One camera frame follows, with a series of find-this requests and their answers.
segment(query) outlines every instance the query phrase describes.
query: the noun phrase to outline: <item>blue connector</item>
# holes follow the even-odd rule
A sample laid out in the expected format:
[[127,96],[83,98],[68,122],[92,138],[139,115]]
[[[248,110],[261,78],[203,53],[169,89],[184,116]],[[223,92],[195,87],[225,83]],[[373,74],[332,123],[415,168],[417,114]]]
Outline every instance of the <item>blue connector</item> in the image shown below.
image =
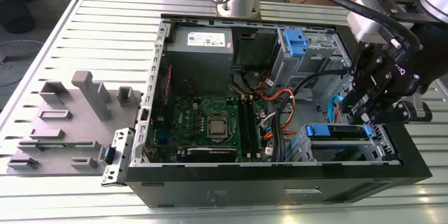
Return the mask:
[[292,142],[292,144],[289,145],[289,147],[287,149],[285,156],[284,156],[285,158],[289,155],[289,153],[292,152],[292,150],[293,150],[295,146],[297,145],[297,143],[299,143],[299,139],[296,138],[296,140]]
[[292,57],[303,57],[308,50],[308,39],[301,30],[285,29],[285,43]]
[[311,126],[305,126],[305,131],[307,131],[307,136],[315,135],[313,129],[311,128]]
[[308,136],[329,136],[328,125],[325,124],[312,124],[305,127]]
[[365,130],[365,134],[367,134],[367,136],[371,138],[371,137],[373,136],[373,131],[372,131],[371,126],[368,126],[368,125],[363,125],[363,128],[364,128],[364,130]]
[[327,111],[328,111],[328,119],[331,123],[333,122],[333,103],[336,99],[339,99],[339,102],[343,102],[344,97],[340,94],[335,94],[329,98]]

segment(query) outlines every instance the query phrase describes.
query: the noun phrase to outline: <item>blue cable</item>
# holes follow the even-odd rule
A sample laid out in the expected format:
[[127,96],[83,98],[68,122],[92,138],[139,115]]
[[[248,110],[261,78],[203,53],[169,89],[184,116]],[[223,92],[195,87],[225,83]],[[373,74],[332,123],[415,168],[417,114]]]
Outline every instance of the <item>blue cable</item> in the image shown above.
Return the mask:
[[328,102],[328,119],[329,122],[333,122],[333,103],[335,100],[339,99],[339,101],[341,102],[344,100],[343,96],[340,94],[333,94],[333,96],[329,98],[329,102]]
[[3,87],[5,87],[5,86],[9,86],[9,85],[12,85],[12,84],[16,84],[19,81],[21,81],[21,78],[20,78],[17,81],[13,81],[13,82],[7,83],[7,84],[1,84],[1,85],[0,85],[0,88],[3,88]]

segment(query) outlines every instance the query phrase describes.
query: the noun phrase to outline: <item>aluminum extrusion table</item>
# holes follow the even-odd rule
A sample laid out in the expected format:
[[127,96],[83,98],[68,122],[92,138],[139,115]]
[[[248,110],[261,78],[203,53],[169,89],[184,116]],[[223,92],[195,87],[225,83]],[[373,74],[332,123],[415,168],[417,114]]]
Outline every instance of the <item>aluminum extrusion table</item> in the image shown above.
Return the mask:
[[[261,18],[345,25],[339,7],[261,2]],[[36,91],[47,80],[69,79],[89,70],[108,89],[144,90],[147,62],[161,13],[212,16],[208,0],[72,0],[45,45],[0,114],[0,154],[13,154],[29,133],[43,102]],[[85,220],[95,223],[447,223],[448,93],[436,81],[427,94],[432,123],[407,126],[433,177],[392,188],[353,204],[251,206],[216,209],[149,209],[127,187],[100,187],[101,177],[0,176],[0,222]],[[8,157],[0,155],[0,174]]]

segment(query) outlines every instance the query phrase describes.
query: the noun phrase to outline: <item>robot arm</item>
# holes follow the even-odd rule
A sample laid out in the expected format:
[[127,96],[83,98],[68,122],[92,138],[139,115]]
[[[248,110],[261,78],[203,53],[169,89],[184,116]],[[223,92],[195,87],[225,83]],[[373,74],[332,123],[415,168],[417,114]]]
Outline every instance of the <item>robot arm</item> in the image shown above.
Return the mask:
[[[224,17],[259,17],[259,0],[212,1]],[[361,31],[349,70],[352,90],[343,101],[343,113],[355,111],[349,122],[431,121],[421,94],[448,72],[448,1],[331,1],[352,11],[352,30]],[[380,41],[369,41],[371,33]]]
[[[343,112],[349,113],[356,107],[351,123],[429,122],[432,113],[421,95],[448,73],[447,2],[373,0],[373,6],[411,27],[421,49],[409,50],[403,37],[391,34],[384,26],[377,33],[387,44],[360,42],[349,71],[352,91],[343,101]],[[351,25],[359,26],[360,23],[353,24],[356,21],[349,19]]]

